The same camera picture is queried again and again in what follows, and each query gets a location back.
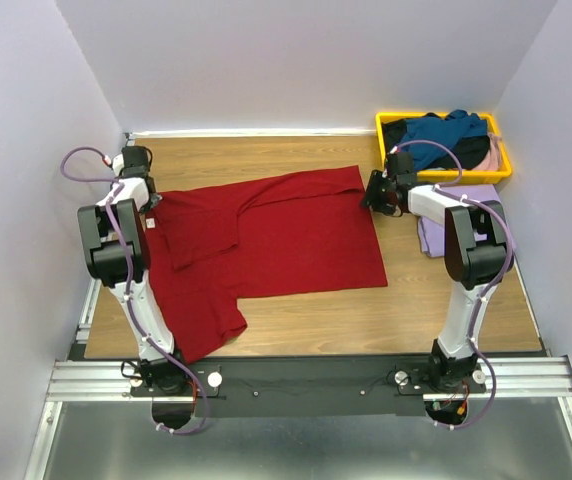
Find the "red t shirt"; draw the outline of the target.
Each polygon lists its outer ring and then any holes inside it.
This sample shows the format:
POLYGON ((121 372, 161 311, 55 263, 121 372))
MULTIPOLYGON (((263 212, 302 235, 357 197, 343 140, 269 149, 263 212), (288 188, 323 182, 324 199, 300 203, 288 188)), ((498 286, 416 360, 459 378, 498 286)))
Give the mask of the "red t shirt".
POLYGON ((183 360, 246 330, 240 298, 387 286, 364 193, 358 166, 163 193, 149 278, 183 360))

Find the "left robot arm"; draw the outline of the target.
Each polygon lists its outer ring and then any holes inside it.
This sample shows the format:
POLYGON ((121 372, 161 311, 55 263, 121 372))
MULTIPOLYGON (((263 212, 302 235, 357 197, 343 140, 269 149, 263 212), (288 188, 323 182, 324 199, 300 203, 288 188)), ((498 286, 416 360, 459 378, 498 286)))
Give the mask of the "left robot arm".
POLYGON ((190 380, 150 285, 151 255, 141 222, 161 200, 150 175, 153 153, 131 145, 101 159, 113 172, 109 193, 77 211, 87 270, 117 299, 136 339, 138 361, 125 377, 152 393, 180 395, 190 380))

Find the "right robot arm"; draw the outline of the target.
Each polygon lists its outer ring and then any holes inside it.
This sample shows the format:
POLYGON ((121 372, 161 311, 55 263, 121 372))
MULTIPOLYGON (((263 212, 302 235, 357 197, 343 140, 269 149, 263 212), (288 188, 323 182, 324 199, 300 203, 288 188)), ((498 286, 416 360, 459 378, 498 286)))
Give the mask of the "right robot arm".
POLYGON ((514 242, 503 207, 417 178, 410 154, 394 148, 371 172, 361 206, 384 215, 413 214, 444 228, 444 264, 453 282, 447 317, 427 363, 395 373, 400 388, 449 392, 473 377, 487 305, 512 268, 514 242))

